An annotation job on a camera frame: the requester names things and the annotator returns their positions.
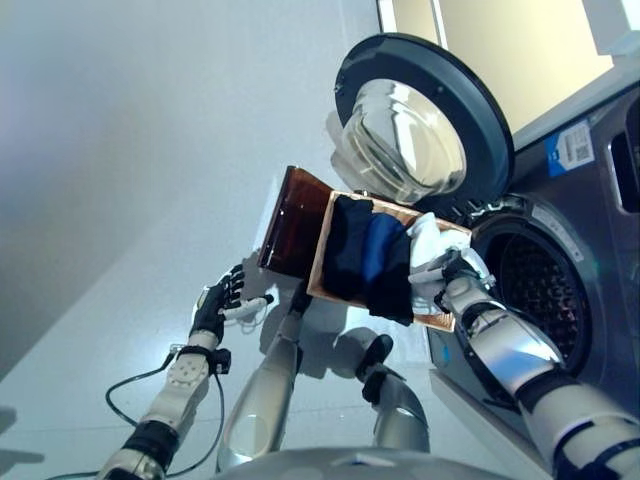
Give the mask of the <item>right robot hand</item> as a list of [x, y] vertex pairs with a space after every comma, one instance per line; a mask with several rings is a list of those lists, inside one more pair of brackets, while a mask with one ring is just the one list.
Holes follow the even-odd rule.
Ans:
[[483, 258], [473, 249], [451, 247], [443, 254], [420, 265], [408, 276], [409, 284], [423, 297], [434, 297], [458, 278], [472, 278], [487, 290], [496, 283]]

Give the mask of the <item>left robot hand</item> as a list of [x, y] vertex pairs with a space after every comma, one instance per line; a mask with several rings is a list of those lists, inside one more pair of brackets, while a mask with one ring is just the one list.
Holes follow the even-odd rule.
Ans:
[[220, 344], [227, 322], [249, 317], [274, 302], [274, 297], [268, 293], [243, 298], [244, 279], [243, 265], [238, 264], [227, 270], [214, 285], [203, 288], [194, 305], [190, 335], [212, 334]]

